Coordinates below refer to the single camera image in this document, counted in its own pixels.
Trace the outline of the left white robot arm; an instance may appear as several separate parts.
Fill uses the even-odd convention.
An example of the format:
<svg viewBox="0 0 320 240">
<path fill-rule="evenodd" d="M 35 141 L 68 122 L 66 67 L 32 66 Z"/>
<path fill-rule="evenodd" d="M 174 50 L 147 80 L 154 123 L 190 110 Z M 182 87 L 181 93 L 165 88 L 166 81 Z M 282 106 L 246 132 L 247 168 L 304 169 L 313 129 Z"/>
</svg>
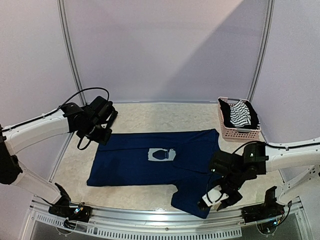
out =
<svg viewBox="0 0 320 240">
<path fill-rule="evenodd" d="M 18 160 L 17 154 L 67 133 L 75 133 L 81 141 L 88 139 L 89 143 L 106 145 L 117 116 L 113 102 L 98 96 L 84 106 L 67 102 L 26 122 L 1 128 L 0 183 L 22 188 L 53 205 L 63 217 L 70 217 L 75 211 L 74 205 L 64 188 L 29 170 Z"/>
</svg>

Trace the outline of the blue garment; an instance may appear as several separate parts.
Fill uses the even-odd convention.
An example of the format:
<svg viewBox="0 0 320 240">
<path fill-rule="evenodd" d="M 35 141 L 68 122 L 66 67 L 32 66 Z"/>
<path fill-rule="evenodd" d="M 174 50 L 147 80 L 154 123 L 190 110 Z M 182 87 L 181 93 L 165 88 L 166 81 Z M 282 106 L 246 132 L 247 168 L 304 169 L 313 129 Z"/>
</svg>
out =
<svg viewBox="0 0 320 240">
<path fill-rule="evenodd" d="M 113 133 L 99 145 L 86 184 L 90 187 L 174 185 L 171 206 L 206 219 L 199 200 L 220 179 L 209 169 L 219 149 L 216 129 L 185 132 Z"/>
</svg>

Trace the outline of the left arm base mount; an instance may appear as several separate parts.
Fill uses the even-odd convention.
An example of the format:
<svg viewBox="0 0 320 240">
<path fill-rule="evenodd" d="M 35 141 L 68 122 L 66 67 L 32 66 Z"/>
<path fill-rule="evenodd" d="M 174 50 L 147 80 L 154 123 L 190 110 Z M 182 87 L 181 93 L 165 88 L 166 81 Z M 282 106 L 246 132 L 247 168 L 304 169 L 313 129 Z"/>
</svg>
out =
<svg viewBox="0 0 320 240">
<path fill-rule="evenodd" d="M 59 190 L 60 198 L 55 204 L 52 203 L 50 205 L 48 213 L 68 219 L 69 221 L 88 223 L 92 215 L 93 208 L 86 205 L 84 202 L 74 205 L 65 189 L 57 183 L 54 185 Z"/>
</svg>

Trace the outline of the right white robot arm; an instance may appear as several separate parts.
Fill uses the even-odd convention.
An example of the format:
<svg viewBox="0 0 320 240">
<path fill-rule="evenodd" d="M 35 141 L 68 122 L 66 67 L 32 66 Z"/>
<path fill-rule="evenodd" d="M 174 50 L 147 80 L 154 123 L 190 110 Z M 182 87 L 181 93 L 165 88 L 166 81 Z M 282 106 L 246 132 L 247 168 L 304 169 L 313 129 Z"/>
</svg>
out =
<svg viewBox="0 0 320 240">
<path fill-rule="evenodd" d="M 308 168 L 281 186 L 265 192 L 265 200 L 259 206 L 262 218 L 269 218 L 296 197 L 320 188 L 320 139 L 290 143 L 249 141 L 240 148 L 242 154 L 218 150 L 210 160 L 209 170 L 221 176 L 207 185 L 206 193 L 199 201 L 205 208 L 225 209 L 239 202 L 239 190 L 246 181 L 259 175 L 291 167 Z"/>
</svg>

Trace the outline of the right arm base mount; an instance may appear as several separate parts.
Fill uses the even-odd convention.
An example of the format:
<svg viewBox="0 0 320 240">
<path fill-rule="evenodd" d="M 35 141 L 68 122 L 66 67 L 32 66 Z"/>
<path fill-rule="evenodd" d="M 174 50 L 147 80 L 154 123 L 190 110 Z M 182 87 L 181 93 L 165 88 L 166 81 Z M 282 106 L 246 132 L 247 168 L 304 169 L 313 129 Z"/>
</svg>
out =
<svg viewBox="0 0 320 240">
<path fill-rule="evenodd" d="M 241 217 L 246 224 L 256 223 L 257 230 L 264 236 L 273 235 L 289 216 L 292 201 L 287 204 L 277 203 L 276 186 L 266 190 L 264 202 L 241 208 Z"/>
</svg>

